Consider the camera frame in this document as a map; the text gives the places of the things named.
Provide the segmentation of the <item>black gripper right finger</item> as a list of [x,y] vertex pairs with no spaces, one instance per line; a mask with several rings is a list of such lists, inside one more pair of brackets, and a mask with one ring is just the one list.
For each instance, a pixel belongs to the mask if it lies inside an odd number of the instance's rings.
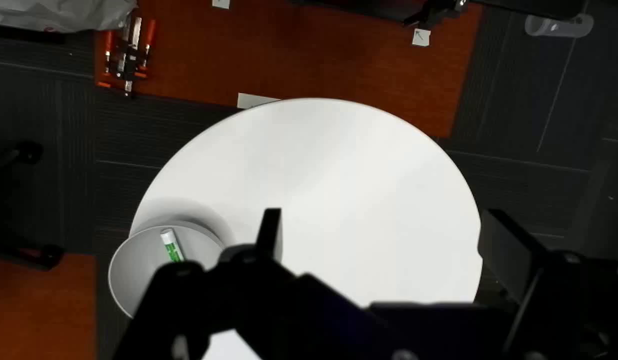
[[522,300],[535,270],[550,250],[539,244],[503,210],[486,210],[481,215],[481,259],[496,282]]

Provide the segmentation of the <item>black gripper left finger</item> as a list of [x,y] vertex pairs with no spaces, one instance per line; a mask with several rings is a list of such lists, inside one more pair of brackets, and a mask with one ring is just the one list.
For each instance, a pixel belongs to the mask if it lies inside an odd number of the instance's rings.
[[281,227],[281,210],[265,208],[261,213],[259,229],[256,235],[256,250],[275,259],[280,254],[280,227]]

